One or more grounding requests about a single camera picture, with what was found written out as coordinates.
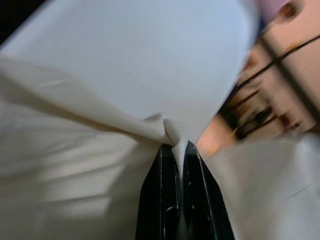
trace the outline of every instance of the pink object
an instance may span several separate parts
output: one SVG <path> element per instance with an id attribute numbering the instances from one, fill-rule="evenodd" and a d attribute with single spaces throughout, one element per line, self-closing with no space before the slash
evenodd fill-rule
<path id="1" fill-rule="evenodd" d="M 257 0 L 263 20 L 268 24 L 290 0 Z"/>

